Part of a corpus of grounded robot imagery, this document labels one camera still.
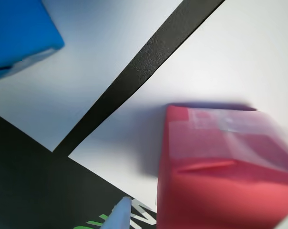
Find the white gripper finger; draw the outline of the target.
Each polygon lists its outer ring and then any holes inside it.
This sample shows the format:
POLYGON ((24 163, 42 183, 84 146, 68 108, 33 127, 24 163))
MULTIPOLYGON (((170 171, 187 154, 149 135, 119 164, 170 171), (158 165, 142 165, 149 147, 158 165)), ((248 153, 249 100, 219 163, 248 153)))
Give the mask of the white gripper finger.
POLYGON ((132 200, 123 197, 113 208, 107 220, 103 223, 104 229, 129 229, 132 200))

